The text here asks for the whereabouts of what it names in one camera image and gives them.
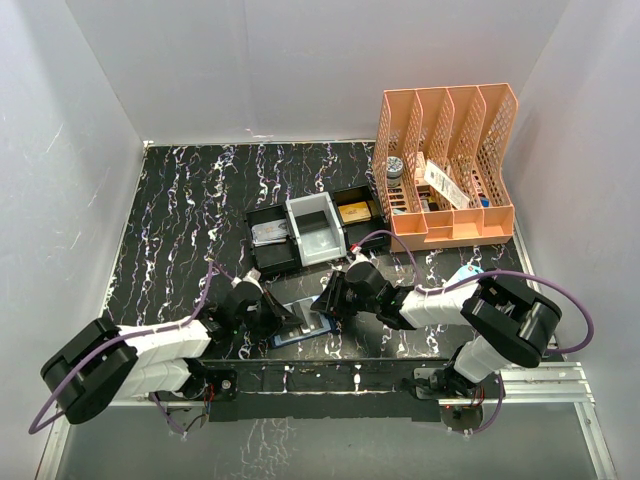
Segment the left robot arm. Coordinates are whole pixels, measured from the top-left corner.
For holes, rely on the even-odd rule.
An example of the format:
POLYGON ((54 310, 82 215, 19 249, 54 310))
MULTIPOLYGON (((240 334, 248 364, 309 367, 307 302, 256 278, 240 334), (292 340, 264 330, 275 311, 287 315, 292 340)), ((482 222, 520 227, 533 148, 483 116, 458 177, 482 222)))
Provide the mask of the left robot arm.
POLYGON ((115 400, 159 392, 198 398, 208 388, 203 358, 229 352, 244 335, 267 340, 301 323, 251 272, 232 280, 221 304, 200 303, 177 321, 118 326, 95 319, 45 362, 40 375, 61 415, 82 424, 115 400))

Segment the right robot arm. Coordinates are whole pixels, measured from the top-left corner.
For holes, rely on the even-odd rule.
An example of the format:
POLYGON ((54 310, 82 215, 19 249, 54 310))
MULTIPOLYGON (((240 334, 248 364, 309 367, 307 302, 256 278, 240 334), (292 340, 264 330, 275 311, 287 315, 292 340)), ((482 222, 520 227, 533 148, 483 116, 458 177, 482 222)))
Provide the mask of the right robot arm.
POLYGON ((394 286, 363 258, 333 274, 311 309, 339 320, 371 313, 393 330, 470 325, 475 338, 459 346, 444 368, 407 382, 426 394, 458 397, 470 397, 486 377, 510 364, 538 367, 562 317, 518 272, 480 272, 426 289, 394 286))

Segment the blue card holder wallet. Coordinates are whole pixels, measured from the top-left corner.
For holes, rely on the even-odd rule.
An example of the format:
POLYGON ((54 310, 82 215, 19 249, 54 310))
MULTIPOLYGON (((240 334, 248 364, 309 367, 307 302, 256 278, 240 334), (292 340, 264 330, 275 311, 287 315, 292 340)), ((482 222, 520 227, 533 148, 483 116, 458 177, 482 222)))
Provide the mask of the blue card holder wallet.
POLYGON ((299 322, 296 324, 285 324, 271 337, 271 345, 274 348, 282 348, 300 341, 318 337, 330 333, 334 329, 333 321, 316 311, 311 310, 311 305, 318 299, 318 296, 307 297, 285 304, 299 322))

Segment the orange desk file organizer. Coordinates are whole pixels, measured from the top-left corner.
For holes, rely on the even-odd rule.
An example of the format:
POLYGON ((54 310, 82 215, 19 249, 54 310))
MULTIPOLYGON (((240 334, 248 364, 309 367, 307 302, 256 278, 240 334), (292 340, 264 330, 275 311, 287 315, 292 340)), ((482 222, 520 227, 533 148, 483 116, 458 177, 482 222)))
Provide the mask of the orange desk file organizer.
POLYGON ((504 244, 515 207, 502 165, 518 110, 507 83, 384 92, 372 168, 382 212, 400 252, 504 244), (402 183, 386 185, 386 161, 404 161, 402 183), (453 208, 424 180, 432 160, 469 197, 453 208))

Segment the white plastic bin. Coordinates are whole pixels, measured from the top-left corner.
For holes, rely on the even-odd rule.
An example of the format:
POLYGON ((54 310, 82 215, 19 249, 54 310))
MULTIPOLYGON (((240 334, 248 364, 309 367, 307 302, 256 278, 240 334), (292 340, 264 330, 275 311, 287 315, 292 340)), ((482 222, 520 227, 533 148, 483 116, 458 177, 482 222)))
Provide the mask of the white plastic bin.
POLYGON ((285 206, 303 267, 346 256, 344 232, 329 193, 287 200, 285 206))

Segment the silver card with stripe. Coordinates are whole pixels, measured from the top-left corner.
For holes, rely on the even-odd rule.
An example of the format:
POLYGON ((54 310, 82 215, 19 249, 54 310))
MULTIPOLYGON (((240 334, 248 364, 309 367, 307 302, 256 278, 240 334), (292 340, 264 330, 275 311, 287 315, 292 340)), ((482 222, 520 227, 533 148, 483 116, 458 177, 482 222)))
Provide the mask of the silver card with stripe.
POLYGON ((302 322, 291 328, 288 333, 289 338, 316 334, 324 328, 319 314, 311 310, 312 304, 312 299, 304 299, 292 303, 292 312, 301 319, 302 322))

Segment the black tray with gold card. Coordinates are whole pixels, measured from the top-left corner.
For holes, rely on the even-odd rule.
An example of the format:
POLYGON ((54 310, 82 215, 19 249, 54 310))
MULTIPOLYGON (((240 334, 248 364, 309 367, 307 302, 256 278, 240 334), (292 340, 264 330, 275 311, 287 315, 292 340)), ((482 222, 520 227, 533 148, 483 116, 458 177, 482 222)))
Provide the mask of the black tray with gold card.
POLYGON ((388 222, 374 190, 368 184, 331 191, 330 197, 348 249, 367 235, 371 237, 361 244, 363 252, 389 246, 390 238, 379 233, 379 230, 388 229, 388 222))

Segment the white VIP card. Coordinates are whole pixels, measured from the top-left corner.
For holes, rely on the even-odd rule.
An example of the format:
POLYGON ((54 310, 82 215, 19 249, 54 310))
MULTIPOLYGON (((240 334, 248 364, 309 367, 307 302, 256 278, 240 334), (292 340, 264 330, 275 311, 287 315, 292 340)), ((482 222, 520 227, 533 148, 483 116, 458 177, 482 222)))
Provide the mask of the white VIP card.
POLYGON ((255 246, 264 246, 285 242, 289 237, 289 229, 287 222, 280 219, 253 225, 251 234, 255 246))

